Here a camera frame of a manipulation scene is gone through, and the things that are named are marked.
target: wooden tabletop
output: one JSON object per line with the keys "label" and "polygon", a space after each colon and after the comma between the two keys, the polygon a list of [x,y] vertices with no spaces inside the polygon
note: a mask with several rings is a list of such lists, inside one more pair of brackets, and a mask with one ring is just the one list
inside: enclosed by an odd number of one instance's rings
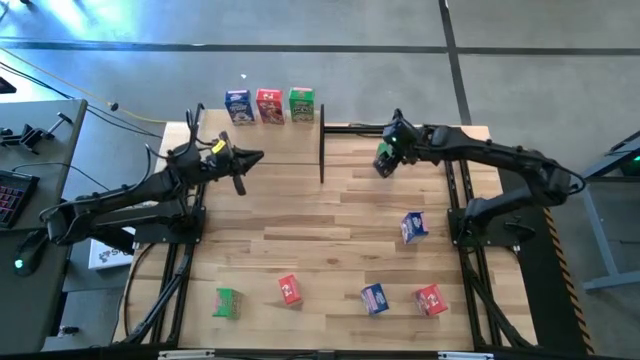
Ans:
{"label": "wooden tabletop", "polygon": [[[209,110],[200,137],[210,140],[227,130],[234,144],[266,155],[244,178],[246,196],[235,194],[230,179],[207,187],[207,224],[194,255],[180,347],[472,349],[460,262],[447,229],[443,166],[400,166],[381,179],[371,165],[379,139],[327,135],[320,184],[317,124],[230,124],[226,112]],[[489,137],[484,126],[463,129],[478,139]],[[162,150],[187,138],[184,124],[168,124]],[[469,167],[476,196],[502,192],[495,168]],[[463,194],[459,198],[464,206]],[[402,244],[400,221],[408,211],[425,212],[430,234],[418,245]],[[139,267],[128,304],[130,326],[158,296],[166,251],[156,246]],[[535,343],[515,255],[498,248],[486,253],[497,303]],[[289,274],[301,288],[304,304],[298,310],[284,305],[278,285]],[[372,318],[360,291],[376,282],[390,309]],[[449,310],[427,318],[419,315],[412,293],[430,284],[438,284]],[[218,287],[244,294],[240,319],[212,317]],[[165,333],[173,302],[168,309]],[[121,338],[122,321],[114,340]]]}

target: cereal box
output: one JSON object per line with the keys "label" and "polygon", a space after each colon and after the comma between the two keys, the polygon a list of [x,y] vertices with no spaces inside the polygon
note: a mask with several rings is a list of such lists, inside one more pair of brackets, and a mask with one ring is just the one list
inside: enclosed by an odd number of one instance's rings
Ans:
{"label": "cereal box", "polygon": [[302,303],[302,297],[298,290],[298,281],[293,275],[288,275],[278,280],[280,283],[280,290],[282,290],[282,296],[284,296],[284,303],[287,305],[298,305]]}
{"label": "cereal box", "polygon": [[242,294],[228,288],[216,289],[216,300],[213,304],[213,316],[227,319],[240,317],[240,303]]}
{"label": "cereal box", "polygon": [[416,244],[429,235],[429,229],[424,221],[424,211],[414,211],[407,214],[400,224],[402,240],[405,244]]}
{"label": "cereal box", "polygon": [[258,89],[256,92],[256,105],[258,105],[258,111],[263,123],[284,125],[282,91]]}
{"label": "cereal box", "polygon": [[309,88],[291,88],[289,91],[289,107],[291,120],[313,122],[313,98],[315,93]]}
{"label": "cereal box", "polygon": [[234,125],[253,125],[253,110],[251,110],[251,92],[249,90],[227,91],[224,104],[229,111]]}
{"label": "cereal box", "polygon": [[416,291],[414,296],[422,315],[432,316],[448,309],[436,284]]}
{"label": "cereal box", "polygon": [[369,315],[376,315],[385,310],[389,310],[389,304],[387,303],[387,298],[384,296],[384,292],[382,292],[382,285],[380,285],[380,283],[362,289],[360,296]]}

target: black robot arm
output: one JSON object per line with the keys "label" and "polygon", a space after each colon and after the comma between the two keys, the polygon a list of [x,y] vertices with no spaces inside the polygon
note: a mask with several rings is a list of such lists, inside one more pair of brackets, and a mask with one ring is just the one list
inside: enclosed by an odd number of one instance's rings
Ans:
{"label": "black robot arm", "polygon": [[442,160],[470,160],[518,173],[526,187],[491,199],[475,198],[467,205],[465,221],[482,231],[495,216],[532,205],[557,206],[581,189],[571,188],[573,172],[535,150],[508,147],[467,136],[460,128],[423,125],[415,128],[396,109],[393,121],[383,131],[374,166],[382,177],[393,173],[398,164]]}
{"label": "black robot arm", "polygon": [[[229,176],[233,178],[237,193],[245,195],[240,176],[258,163],[264,153],[233,146],[226,132],[220,133],[220,137],[211,142],[197,139],[197,119],[201,109],[204,107],[199,104],[195,118],[190,111],[187,112],[187,124],[191,133],[189,142],[168,151],[167,156],[156,154],[167,163],[162,171],[145,176],[146,179],[133,186],[123,185],[117,190],[80,196],[74,201],[44,210],[40,217],[46,223],[49,239],[59,245],[68,245],[93,237],[125,253],[131,253],[131,239],[115,240],[129,236],[121,230],[125,226],[150,223],[163,223],[170,227],[183,223],[189,226],[186,205],[189,189]],[[206,147],[198,148],[196,142]],[[147,155],[150,156],[152,152],[147,147]],[[147,201],[177,201],[181,205],[181,211],[161,216],[154,213],[156,209],[150,209],[147,212],[150,215],[131,217],[127,210],[122,210]]]}

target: blue cereal box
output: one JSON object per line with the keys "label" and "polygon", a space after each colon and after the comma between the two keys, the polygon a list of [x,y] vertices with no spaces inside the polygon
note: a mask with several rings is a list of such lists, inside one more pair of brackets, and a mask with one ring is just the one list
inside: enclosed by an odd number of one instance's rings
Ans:
{"label": "blue cereal box", "polygon": [[362,296],[362,301],[369,315],[375,315],[389,310],[389,304],[387,303],[387,298],[384,296],[380,283],[362,289],[360,296]]}
{"label": "blue cereal box", "polygon": [[229,111],[233,125],[253,125],[255,119],[251,110],[251,92],[249,90],[227,91],[224,104]]}
{"label": "blue cereal box", "polygon": [[423,211],[408,213],[402,220],[400,228],[402,229],[402,239],[405,244],[419,243],[429,235]]}

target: concrete floor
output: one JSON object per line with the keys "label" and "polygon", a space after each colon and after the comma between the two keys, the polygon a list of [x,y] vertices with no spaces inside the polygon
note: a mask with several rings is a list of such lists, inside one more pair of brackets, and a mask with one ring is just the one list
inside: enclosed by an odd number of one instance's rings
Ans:
{"label": "concrete floor", "polygon": [[[444,46],[437,0],[34,0],[0,8],[0,37],[149,43]],[[635,0],[449,0],[458,46],[640,47]],[[180,120],[198,101],[221,107],[226,89],[311,86],[327,120],[385,123],[395,107],[414,123],[459,124],[447,55],[326,53],[177,53],[16,50],[74,84],[145,116]],[[638,130],[638,57],[460,57],[473,124],[495,141],[522,144],[576,171]],[[0,53],[0,60],[46,79]],[[0,101],[57,98],[9,74],[19,88]],[[82,94],[53,79],[52,85]],[[138,124],[160,134],[162,126]],[[115,129],[88,115],[73,164],[109,187],[138,180],[143,146],[159,141]],[[131,161],[122,162],[127,153]],[[66,196],[96,190],[70,173]],[[640,353],[640,285],[585,294],[583,281],[604,275],[579,198],[555,208],[560,239],[597,353]],[[81,250],[74,249],[78,259]],[[65,287],[121,288],[123,277],[77,272]],[[74,294],[65,317],[88,311]],[[104,296],[113,297],[112,292]],[[115,320],[88,321],[87,342],[106,343]],[[86,319],[103,315],[87,315]]]}

